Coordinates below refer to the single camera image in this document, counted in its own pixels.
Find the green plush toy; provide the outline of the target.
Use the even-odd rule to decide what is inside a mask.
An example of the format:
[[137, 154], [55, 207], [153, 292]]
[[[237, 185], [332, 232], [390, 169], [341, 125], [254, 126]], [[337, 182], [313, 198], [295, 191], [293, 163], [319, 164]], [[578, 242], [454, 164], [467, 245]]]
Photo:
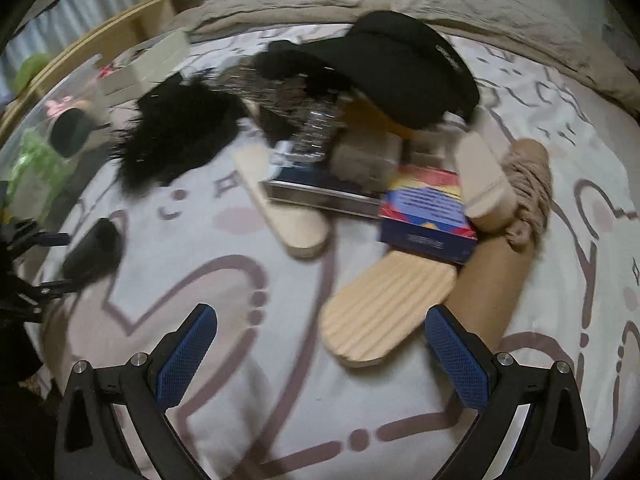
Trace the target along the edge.
[[13, 90], [15, 93], [22, 93], [35, 76], [49, 64], [49, 61], [50, 56], [47, 55], [47, 53], [35, 53], [26, 58], [18, 69], [13, 81]]

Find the bunny print bed sheet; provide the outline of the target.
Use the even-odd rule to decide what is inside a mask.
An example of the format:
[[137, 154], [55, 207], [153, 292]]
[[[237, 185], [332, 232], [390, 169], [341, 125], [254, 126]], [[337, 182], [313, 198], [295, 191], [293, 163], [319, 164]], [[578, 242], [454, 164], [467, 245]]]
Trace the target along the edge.
[[[639, 426], [639, 126], [618, 106], [527, 58], [457, 38], [480, 81], [500, 150], [544, 144], [553, 172], [544, 249], [501, 347], [518, 362], [574, 367], [591, 468], [605, 478]], [[118, 365], [152, 349], [200, 302], [219, 318], [182, 403], [169, 414], [214, 479], [428, 479], [473, 420], [421, 334], [381, 365], [349, 370], [317, 316], [384, 255], [373, 223], [345, 217], [316, 260], [291, 258], [234, 170], [230, 151], [130, 200], [111, 162], [63, 230], [99, 218], [122, 231], [116, 272], [58, 304], [35, 340], [56, 383], [78, 360]]]

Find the flat wooden oval board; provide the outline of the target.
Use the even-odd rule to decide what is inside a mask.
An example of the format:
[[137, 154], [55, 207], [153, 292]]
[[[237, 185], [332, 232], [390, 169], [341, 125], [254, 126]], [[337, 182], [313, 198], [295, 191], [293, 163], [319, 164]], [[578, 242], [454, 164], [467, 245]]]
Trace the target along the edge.
[[329, 222], [314, 209], [279, 203], [268, 197], [262, 180], [269, 170], [269, 155], [262, 144], [241, 148], [233, 154], [235, 169], [254, 205], [286, 252], [296, 259], [316, 258], [329, 240]]

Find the green dotted wipes pack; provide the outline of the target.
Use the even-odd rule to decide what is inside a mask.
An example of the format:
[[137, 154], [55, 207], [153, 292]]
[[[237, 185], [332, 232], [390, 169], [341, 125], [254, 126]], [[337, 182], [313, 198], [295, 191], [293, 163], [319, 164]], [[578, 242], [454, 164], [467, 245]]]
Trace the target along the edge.
[[43, 221], [69, 176], [70, 166], [36, 128], [25, 129], [1, 150], [6, 209], [13, 217]]

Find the red blue carton box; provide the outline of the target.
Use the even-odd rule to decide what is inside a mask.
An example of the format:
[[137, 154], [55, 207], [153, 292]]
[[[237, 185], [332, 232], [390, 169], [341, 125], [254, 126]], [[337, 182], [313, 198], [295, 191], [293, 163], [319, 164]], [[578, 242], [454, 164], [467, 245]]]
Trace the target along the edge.
[[378, 218], [382, 243], [422, 257], [462, 266], [477, 244], [464, 213], [459, 177], [449, 170], [401, 166]]

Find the thick wooden oval block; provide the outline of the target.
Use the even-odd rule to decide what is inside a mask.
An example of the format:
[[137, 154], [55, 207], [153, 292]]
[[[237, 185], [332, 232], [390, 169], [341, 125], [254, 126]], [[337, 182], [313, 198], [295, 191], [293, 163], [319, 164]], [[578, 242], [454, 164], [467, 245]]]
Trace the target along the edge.
[[384, 361], [441, 304], [457, 281], [457, 268], [392, 250], [322, 307], [326, 350], [349, 367]]

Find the brown cardboard tube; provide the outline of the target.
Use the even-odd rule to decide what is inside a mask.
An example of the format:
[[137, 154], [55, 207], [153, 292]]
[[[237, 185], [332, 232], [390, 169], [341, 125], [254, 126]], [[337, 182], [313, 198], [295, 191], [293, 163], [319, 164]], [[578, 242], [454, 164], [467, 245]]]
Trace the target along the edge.
[[515, 218], [480, 241], [445, 300], [462, 326], [492, 352], [498, 350], [541, 248], [552, 202], [549, 154], [541, 143], [516, 141], [503, 168], [516, 192]]

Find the black foam tube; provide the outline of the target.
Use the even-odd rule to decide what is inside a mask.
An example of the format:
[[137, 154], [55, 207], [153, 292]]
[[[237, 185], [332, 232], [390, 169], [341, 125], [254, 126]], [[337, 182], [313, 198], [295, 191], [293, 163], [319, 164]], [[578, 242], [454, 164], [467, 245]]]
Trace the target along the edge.
[[117, 269], [123, 251], [124, 239], [115, 223], [99, 218], [66, 256], [62, 277], [76, 287], [102, 280]]

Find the wooden shelf unit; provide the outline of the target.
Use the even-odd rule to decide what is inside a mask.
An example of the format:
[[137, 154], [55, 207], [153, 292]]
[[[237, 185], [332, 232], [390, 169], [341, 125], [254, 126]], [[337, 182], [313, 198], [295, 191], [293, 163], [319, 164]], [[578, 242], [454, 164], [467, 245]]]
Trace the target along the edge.
[[58, 54], [9, 106], [1, 118], [1, 141], [62, 79], [95, 55], [105, 65], [126, 49], [158, 36], [174, 17], [204, 0], [144, 0], [109, 18]]

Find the black cap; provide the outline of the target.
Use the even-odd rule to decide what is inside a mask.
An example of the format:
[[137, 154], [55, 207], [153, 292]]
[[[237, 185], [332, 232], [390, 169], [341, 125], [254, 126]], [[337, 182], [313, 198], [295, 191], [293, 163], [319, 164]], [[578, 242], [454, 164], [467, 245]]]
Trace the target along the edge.
[[358, 18], [339, 37], [270, 42], [256, 70], [275, 80], [305, 75], [316, 88], [353, 88], [413, 130], [447, 113], [468, 122], [480, 104], [474, 76], [454, 47], [427, 24], [393, 11]]

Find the black feather accessory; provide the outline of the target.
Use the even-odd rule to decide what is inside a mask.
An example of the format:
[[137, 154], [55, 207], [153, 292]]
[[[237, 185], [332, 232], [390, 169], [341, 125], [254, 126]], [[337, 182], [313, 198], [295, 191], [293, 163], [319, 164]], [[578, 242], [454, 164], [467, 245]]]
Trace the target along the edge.
[[111, 159], [125, 195], [140, 196], [207, 165], [238, 135], [241, 99], [214, 87], [208, 70], [169, 77], [138, 101], [139, 114], [116, 131]]

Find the white cardboard box of items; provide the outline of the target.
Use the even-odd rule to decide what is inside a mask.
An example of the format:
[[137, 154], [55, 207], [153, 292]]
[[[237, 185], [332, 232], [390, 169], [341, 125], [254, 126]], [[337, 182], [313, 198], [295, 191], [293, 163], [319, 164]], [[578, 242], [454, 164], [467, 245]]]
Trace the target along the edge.
[[122, 52], [99, 76], [106, 105], [141, 98], [169, 77], [189, 53], [190, 42], [182, 29], [165, 32]]

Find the pink bunny phone stand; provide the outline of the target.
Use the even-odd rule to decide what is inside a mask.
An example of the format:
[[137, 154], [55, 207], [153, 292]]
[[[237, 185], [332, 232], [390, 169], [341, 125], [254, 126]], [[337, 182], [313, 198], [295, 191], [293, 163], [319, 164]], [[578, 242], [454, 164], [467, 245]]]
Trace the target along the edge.
[[77, 155], [98, 126], [91, 103], [66, 96], [61, 101], [47, 100], [46, 109], [52, 148], [64, 158]]

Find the clear plastic storage bin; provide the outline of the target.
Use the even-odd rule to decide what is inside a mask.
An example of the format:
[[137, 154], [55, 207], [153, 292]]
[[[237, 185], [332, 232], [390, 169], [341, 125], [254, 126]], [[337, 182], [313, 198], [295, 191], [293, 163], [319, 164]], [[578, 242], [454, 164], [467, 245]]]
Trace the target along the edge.
[[47, 218], [81, 155], [110, 138], [110, 114], [96, 54], [56, 84], [1, 148], [4, 208], [14, 217]]

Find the silver dark box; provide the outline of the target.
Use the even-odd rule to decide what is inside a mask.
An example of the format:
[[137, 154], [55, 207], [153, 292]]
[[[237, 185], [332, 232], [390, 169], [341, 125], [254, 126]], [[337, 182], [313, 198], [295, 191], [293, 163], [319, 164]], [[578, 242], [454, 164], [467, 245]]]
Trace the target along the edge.
[[274, 202], [306, 206], [350, 216], [375, 219], [382, 203], [379, 192], [335, 177], [323, 162], [292, 162], [290, 141], [280, 141], [270, 151], [269, 169], [260, 180]]

